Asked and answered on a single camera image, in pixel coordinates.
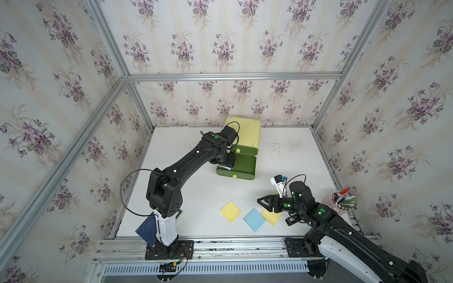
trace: small black device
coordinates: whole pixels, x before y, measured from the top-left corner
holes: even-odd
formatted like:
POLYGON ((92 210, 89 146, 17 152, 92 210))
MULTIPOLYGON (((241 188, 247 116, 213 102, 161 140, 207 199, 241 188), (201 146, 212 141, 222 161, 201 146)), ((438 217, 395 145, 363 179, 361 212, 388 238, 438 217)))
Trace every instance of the small black device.
POLYGON ((297 213, 292 216, 289 216, 288 218, 285 219, 285 222, 286 222, 286 224, 288 224, 288 226, 296 224, 299 221, 302 221, 302 217, 300 217, 300 215, 297 213))

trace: purple flower pattern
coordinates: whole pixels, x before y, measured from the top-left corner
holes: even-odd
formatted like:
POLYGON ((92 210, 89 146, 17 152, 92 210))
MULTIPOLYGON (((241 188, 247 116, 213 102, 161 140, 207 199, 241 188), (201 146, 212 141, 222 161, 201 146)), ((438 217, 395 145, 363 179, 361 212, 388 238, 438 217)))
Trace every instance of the purple flower pattern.
POLYGON ((66 256, 65 261, 75 258, 77 255, 84 257, 88 255, 89 250, 94 246, 95 241, 88 237, 85 229, 85 225, 81 225, 79 228, 74 227, 72 235, 63 239, 63 245, 58 248, 58 251, 66 256))
POLYGON ((401 210, 398 208, 401 204, 401 200, 396 199, 396 194, 390 194, 388 196, 381 193, 379 196, 379 202, 370 207, 371 211, 373 212, 373 217, 375 220, 382 220, 383 218, 391 218, 395 222, 400 222, 401 215, 404 215, 401 210))
POLYGON ((319 136, 319 139, 321 140, 322 143, 326 141, 326 134, 324 133, 324 127, 321 127, 318 131, 317 134, 319 136))
POLYGON ((234 108, 234 105, 227 101, 226 99, 219 99, 219 102, 216 105, 217 111, 219 111, 219 116, 221 118, 228 116, 230 111, 234 108))
POLYGON ((453 243, 453 211, 452 205, 441 202, 438 205, 430 205, 431 213, 415 215, 415 219, 420 219, 413 228, 424 238, 431 238, 435 244, 441 239, 445 244, 453 243))
POLYGON ((192 18, 195 21, 195 24, 198 24, 200 29, 207 27, 208 15, 207 9, 209 8, 209 1, 214 2, 214 0, 187 0, 187 4, 193 7, 192 9, 192 18))
POLYGON ((308 125, 308 121, 303 117, 297 117, 296 120, 291 123, 292 125, 308 125))
POLYGON ((359 9, 362 3, 366 3, 368 0, 340 0, 340 15, 337 17, 337 24, 340 26, 339 30, 347 28, 352 22, 354 13, 359 9))
POLYGON ((106 219, 102 220, 102 225, 99 226, 99 228, 105 232, 105 237, 111 235, 113 227, 115 226, 116 219, 116 210, 114 210, 113 212, 109 213, 106 219))
POLYGON ((192 44, 189 42, 188 37, 190 35, 192 34, 188 32, 183 32, 181 36, 177 34, 172 35, 176 43, 174 41, 171 43, 171 53, 178 56, 175 60, 176 67, 181 67, 183 73, 190 71, 190 67, 193 66, 190 61, 193 61, 195 49, 193 49, 192 44))
POLYGON ((361 139, 368 139, 371 133, 382 132, 384 130, 384 125, 387 125, 387 121, 383 120, 384 112, 379 110, 379 107, 373 110, 371 113, 367 113, 365 116, 365 122, 359 129, 361 139))
POLYGON ((369 99, 380 97, 380 91, 385 92, 389 86, 395 85, 395 80, 398 77, 400 67, 409 65, 404 61, 404 59, 396 61, 395 57, 390 56, 387 62, 382 63, 379 68, 373 72, 376 79, 367 85, 368 91, 366 92, 365 97, 368 97, 369 99))
POLYGON ((315 97, 319 93, 319 89, 328 82, 329 80, 308 80, 307 96, 310 96, 309 99, 315 97))
POLYGON ((288 92, 288 88, 291 86, 290 81, 288 80, 281 80, 281 81, 273 81, 270 88, 273 91, 270 93, 270 98, 276 101, 280 101, 282 97, 284 97, 284 93, 288 92))
MULTIPOLYGON (((19 259, 20 256, 14 256, 13 263, 17 263, 19 259)), ((4 283, 33 283, 38 281, 39 274, 37 275, 37 272, 38 268, 36 268, 35 270, 30 269, 26 272, 23 272, 22 269, 17 265, 8 265, 8 268, 5 269, 5 272, 3 274, 3 280, 4 283)))
POLYGON ((414 149, 410 145, 406 146, 404 150, 395 148, 395 151, 389 152, 388 155, 390 161, 379 163, 382 168, 377 175, 381 175, 382 179, 390 180, 391 182, 393 182, 393 177, 398 180, 401 180, 404 176, 409 176, 410 178, 412 173, 415 172, 418 162, 429 165, 426 156, 414 154, 414 149))
POLYGON ((349 176, 356 176, 357 172, 368 173, 368 168, 372 167, 368 162, 368 154, 365 150, 361 152, 354 152, 351 163, 347 166, 350 169, 350 172, 347 174, 349 176))
POLYGON ((134 130, 138 135, 142 134, 142 128, 140 126, 140 117, 137 114, 129 116, 130 128, 134 130))
POLYGON ((118 132, 124 132, 126 125, 124 124, 123 113, 120 110, 118 104, 113 105, 110 108, 109 113, 107 113, 107 118, 109 119, 110 124, 115 124, 118 132))
POLYGON ((195 121, 198 120, 199 115, 200 115, 200 110, 203 107, 199 102, 194 101, 193 99, 187 99, 186 100, 186 105, 184 105, 184 109, 188 112, 188 115, 190 116, 191 119, 194 119, 195 121))
POLYGON ((119 142, 115 142, 113 146, 113 151, 116 153, 116 159, 123 160, 124 163, 130 163, 130 154, 126 148, 126 141, 120 140, 119 142))
POLYGON ((3 77, 7 81, 14 81, 14 84, 22 89, 22 80, 25 80, 32 90, 34 90, 34 83, 36 79, 32 76, 34 71, 28 71, 25 68, 28 64, 22 63, 17 57, 18 54, 14 51, 13 44, 16 44, 17 40, 10 34, 5 33, 5 36, 0 43, 0 71, 5 73, 7 76, 3 77))
POLYGON ((169 112, 167 111, 167 108, 165 108, 164 102, 151 102, 149 111, 156 116, 161 124, 165 125, 169 112))
POLYGON ((104 202, 104 204, 110 204, 110 200, 115 201, 115 193, 109 188, 109 179, 102 178, 98 183, 92 184, 90 195, 94 196, 94 203, 104 202))
POLYGON ((448 272, 448 268, 441 265, 440 255, 424 254, 419 249, 415 249, 412 258, 416 263, 422 266, 426 272, 426 278, 429 283, 447 283, 444 272, 448 272))
POLYGON ((220 72, 226 72, 231 66, 231 61, 233 61, 233 53, 236 51, 234 49, 234 44, 231 38, 235 35, 231 31, 227 32, 225 35, 216 34, 217 40, 214 42, 212 53, 217 55, 215 66, 219 67, 220 72))
POLYGON ((341 88, 340 97, 337 101, 337 111, 343 111, 347 103, 354 101, 354 96, 357 93, 354 91, 354 84, 350 81, 341 88))
POLYGON ((162 87, 162 92, 165 94, 166 97, 172 99, 176 96, 176 92, 174 91, 174 85, 178 82, 158 82, 159 86, 162 87))
POLYGON ((439 38, 433 42, 432 46, 426 48, 427 52, 422 56, 422 59, 427 58, 429 61, 422 68, 434 67, 442 62, 442 58, 450 56, 448 52, 453 46, 453 19, 444 20, 439 24, 442 25, 437 30, 439 38))
POLYGON ((253 118, 259 120, 264 110, 268 107, 267 101, 263 101, 262 99, 253 100, 253 104, 250 105, 250 109, 253 111, 253 118))
POLYGON ((332 165, 333 169, 335 169, 337 172, 341 171, 341 167, 343 167, 343 163, 341 162, 342 157, 340 156, 340 153, 337 154, 332 154, 329 159, 329 163, 332 165))
POLYGON ((53 195, 52 199, 50 200, 49 206, 47 207, 47 211, 55 211, 55 208, 61 210, 61 214, 68 213, 71 214, 71 207, 75 205, 77 208, 79 207, 80 199, 78 198, 78 194, 73 195, 66 185, 61 185, 58 189, 57 193, 53 195))
POLYGON ((246 25, 247 29, 253 27, 256 21, 256 9, 264 0, 237 0, 237 2, 242 7, 242 25, 246 25))
POLYGON ((218 126, 219 122, 211 119, 211 118, 204 118, 203 126, 218 126))
POLYGON ((320 33, 318 36, 310 34, 308 36, 308 42, 302 44, 299 54, 302 54, 302 58, 297 61, 297 67, 300 71, 306 71, 310 67, 314 66, 314 61, 317 61, 319 54, 323 51, 324 45, 322 44, 322 38, 328 34, 325 32, 320 33))
POLYGON ((80 65, 80 62, 83 61, 82 47, 76 44, 78 38, 72 29, 73 24, 55 6, 49 3, 45 5, 38 3, 36 8, 44 16, 43 27, 49 29, 50 39, 60 40, 62 52, 66 55, 69 62, 74 59, 80 65))
POLYGON ((453 96, 453 89, 439 90, 440 84, 433 82, 429 89, 416 91, 416 95, 408 98, 411 107, 402 108, 396 116, 399 117, 395 126, 400 125, 402 130, 409 127, 415 130, 415 122, 424 125, 429 118, 436 118, 443 110, 443 103, 447 94, 453 96))
POLYGON ((134 149, 135 155, 137 158, 140 158, 143 154, 143 145, 139 144, 138 147, 134 149))
POLYGON ((357 39, 357 35, 354 35, 352 37, 352 41, 348 42, 346 45, 344 45, 343 50, 340 52, 340 55, 343 56, 341 60, 337 62, 337 69, 341 70, 343 65, 346 63, 346 59, 349 57, 349 54, 352 51, 352 48, 354 47, 354 43, 357 39))
POLYGON ((286 23, 286 30, 289 30, 289 37, 297 36, 304 29, 304 22, 310 20, 310 12, 314 9, 316 0, 290 0, 291 4, 286 10, 293 15, 286 23))
POLYGON ((72 98, 76 103, 76 107, 80 108, 80 110, 91 112, 90 97, 83 92, 80 83, 82 78, 71 70, 72 68, 70 68, 67 73, 64 70, 58 70, 58 74, 52 73, 53 78, 60 85, 60 95, 72 98))
POLYGON ((394 0, 389 6, 387 12, 388 19, 382 25, 378 36, 383 35, 379 42, 387 41, 392 38, 395 33, 395 28, 404 20, 410 19, 414 14, 414 0, 394 0))
POLYGON ((288 99, 285 105, 283 105, 283 116, 288 120, 294 114, 294 112, 300 108, 300 102, 294 99, 288 99))
POLYGON ((48 131, 49 124, 42 123, 38 119, 29 119, 22 117, 26 112, 25 105, 21 105, 17 111, 12 109, 14 123, 4 123, 0 126, 0 131, 7 135, 13 135, 13 139, 9 139, 8 147, 5 149, 16 149, 19 157, 22 158, 27 153, 35 153, 35 162, 39 163, 43 168, 48 168, 48 163, 57 164, 63 155, 59 149, 60 143, 55 143, 55 135, 48 131))
POLYGON ((130 0, 132 5, 139 8, 139 18, 142 20, 143 25, 148 24, 151 31, 157 26, 153 4, 158 1, 159 0, 130 0))
POLYGON ((346 123, 343 122, 340 125, 337 125, 335 128, 335 133, 333 134, 332 137, 333 141, 332 146, 336 147, 341 141, 347 141, 347 136, 349 136, 349 133, 347 132, 346 123))
POLYGON ((266 122, 264 123, 264 126, 278 126, 279 123, 278 123, 278 118, 274 118, 274 119, 267 119, 266 122))
POLYGON ((146 46, 140 41, 139 38, 141 37, 142 34, 137 33, 134 33, 132 37, 130 37, 129 35, 123 35, 123 39, 126 40, 123 48, 125 49, 126 55, 132 56, 132 66, 143 74, 148 72, 148 67, 150 67, 150 65, 147 63, 149 62, 149 51, 146 49, 146 46))
POLYGON ((266 30, 264 32, 263 39, 258 42, 261 50, 261 64, 263 64, 265 67, 272 64, 277 48, 283 45, 283 42, 280 40, 280 36, 283 35, 276 35, 273 30, 271 30, 269 33, 266 30))
POLYGON ((88 142, 87 148, 82 151, 82 157, 85 158, 85 161, 89 163, 93 161, 93 165, 100 170, 101 167, 106 168, 107 157, 106 151, 104 151, 104 147, 101 144, 101 139, 97 139, 96 137, 92 137, 92 139, 88 142))
POLYGON ((234 81, 233 88, 236 88, 234 98, 237 98, 237 102, 244 101, 249 97, 248 93, 251 91, 252 81, 234 81))
POLYGON ((201 86, 203 96, 205 96, 206 98, 212 97, 213 95, 212 88, 214 87, 215 83, 217 83, 217 81, 198 82, 198 84, 201 86))
POLYGON ((113 74, 111 60, 105 52, 101 50, 101 43, 96 43, 96 49, 93 49, 90 54, 94 57, 94 67, 98 75, 103 75, 107 85, 113 87, 116 82, 116 76, 113 74))
POLYGON ((172 126, 172 127, 185 127, 185 126, 187 126, 187 123, 185 121, 181 121, 181 120, 179 120, 177 118, 172 118, 170 126, 172 126))

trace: blue sticky note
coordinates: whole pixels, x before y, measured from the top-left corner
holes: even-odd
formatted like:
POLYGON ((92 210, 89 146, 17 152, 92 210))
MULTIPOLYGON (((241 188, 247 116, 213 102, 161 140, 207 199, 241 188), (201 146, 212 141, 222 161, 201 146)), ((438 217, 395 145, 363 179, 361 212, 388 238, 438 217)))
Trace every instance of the blue sticky note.
POLYGON ((244 221, 247 223, 253 231, 257 231, 258 228, 266 222, 266 219, 261 216, 261 214, 254 208, 252 209, 246 217, 244 217, 244 221))

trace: metal bar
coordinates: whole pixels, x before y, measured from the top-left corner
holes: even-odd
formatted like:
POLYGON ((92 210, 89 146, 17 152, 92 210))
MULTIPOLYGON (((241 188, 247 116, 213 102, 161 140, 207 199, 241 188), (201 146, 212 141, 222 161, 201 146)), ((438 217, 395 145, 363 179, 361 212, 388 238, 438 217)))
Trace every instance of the metal bar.
POLYGON ((131 74, 132 82, 340 79, 341 72, 131 74))
POLYGON ((66 150, 65 155, 60 159, 58 165, 46 177, 41 187, 33 195, 31 200, 25 205, 16 221, 13 223, 8 232, 0 240, 0 270, 14 256, 16 250, 20 247, 33 225, 41 216, 47 202, 55 189, 63 182, 64 178, 69 174, 72 167, 79 159, 80 154, 85 149, 88 141, 92 138, 96 130, 101 125, 110 107, 121 94, 127 79, 125 76, 120 77, 113 88, 108 92, 101 105, 96 109, 94 115, 82 128, 75 140, 66 150))
POLYGON ((316 130, 318 130, 322 120, 327 115, 327 112, 332 103, 334 102, 334 99, 337 96, 338 92, 340 91, 341 87, 348 80, 355 64, 357 63, 361 54, 363 53, 365 46, 370 41, 376 28, 379 26, 382 17, 386 15, 390 2, 391 0, 379 0, 374 6, 373 11, 371 11, 370 17, 366 21, 365 26, 362 29, 362 32, 360 32, 356 44, 352 48, 352 51, 349 54, 348 58, 346 59, 346 63, 344 64, 341 70, 343 77, 339 78, 339 81, 335 83, 334 87, 330 90, 329 95, 327 96, 326 100, 321 106, 321 109, 319 110, 318 116, 316 117, 313 123, 313 127, 316 130))
POLYGON ((143 103, 143 100, 141 99, 141 96, 137 90, 137 87, 135 86, 135 83, 130 82, 127 84, 127 90, 130 93, 130 97, 137 108, 137 111, 139 115, 142 117, 143 121, 145 122, 145 126, 148 129, 148 131, 154 130, 154 125, 151 122, 151 118, 148 115, 148 112, 146 111, 146 106, 143 103))
MULTIPOLYGON (((330 177, 332 178, 332 181, 335 184, 335 188, 338 191, 344 190, 343 183, 341 182, 340 177, 337 175, 337 173, 333 169, 333 165, 330 163, 330 158, 327 155, 327 151, 324 148, 324 145, 321 142, 321 139, 319 138, 319 135, 317 134, 317 132, 314 129, 312 129, 311 132, 312 132, 312 135, 313 135, 314 140, 316 142, 316 145, 318 146, 319 152, 321 153, 321 156, 323 157, 324 163, 326 164, 327 171, 329 171, 330 177)), ((358 226, 360 232, 363 235, 367 234, 367 231, 366 231, 362 221, 360 221, 358 213, 355 210, 352 210, 350 212, 354 216, 354 219, 357 222, 357 226, 358 226)))
POLYGON ((97 0, 85 0, 85 2, 87 3, 88 10, 94 22, 96 23, 102 41, 111 54, 113 63, 116 65, 116 69, 122 76, 128 76, 129 71, 127 70, 126 63, 121 56, 121 51, 118 48, 119 45, 116 44, 113 33, 111 32, 104 12, 102 11, 100 2, 97 0))
MULTIPOLYGON (((151 137, 153 136, 153 132, 154 131, 150 131, 150 133, 148 135, 148 139, 146 141, 146 144, 144 145, 144 152, 142 153, 142 156, 140 158, 140 163, 139 163, 138 167, 136 168, 136 170, 142 168, 142 166, 143 166, 143 161, 145 160, 146 153, 148 152, 149 144, 151 143, 151 137)), ((135 186, 135 182, 137 181, 137 177, 138 177, 138 174, 135 174, 135 177, 134 177, 134 179, 132 180, 132 182, 131 182, 131 184, 129 186, 129 190, 127 191, 126 196, 123 197, 124 203, 126 205, 128 205, 128 203, 129 203, 129 199, 130 199, 130 196, 132 195, 132 192, 134 190, 134 186, 135 186)), ((113 225, 113 228, 111 230, 112 233, 110 234, 109 238, 114 239, 116 237, 116 234, 117 234, 118 229, 120 227, 120 223, 123 220, 123 216, 124 216, 125 211, 126 211, 126 208, 122 205, 119 208, 119 210, 118 210, 116 221, 115 221, 115 223, 113 225)))

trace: black mounting plate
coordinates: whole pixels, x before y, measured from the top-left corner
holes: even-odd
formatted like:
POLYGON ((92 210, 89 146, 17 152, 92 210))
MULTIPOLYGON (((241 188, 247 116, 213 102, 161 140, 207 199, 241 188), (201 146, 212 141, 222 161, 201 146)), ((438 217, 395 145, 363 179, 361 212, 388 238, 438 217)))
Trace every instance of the black mounting plate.
MULTIPOLYGON (((154 260, 154 259, 170 259, 167 255, 162 254, 159 252, 160 250, 157 248, 157 245, 154 247, 150 247, 146 245, 146 254, 145 260, 154 260)), ((192 259, 193 256, 193 241, 178 241, 178 248, 176 250, 176 254, 171 259, 181 259, 183 258, 192 259)))

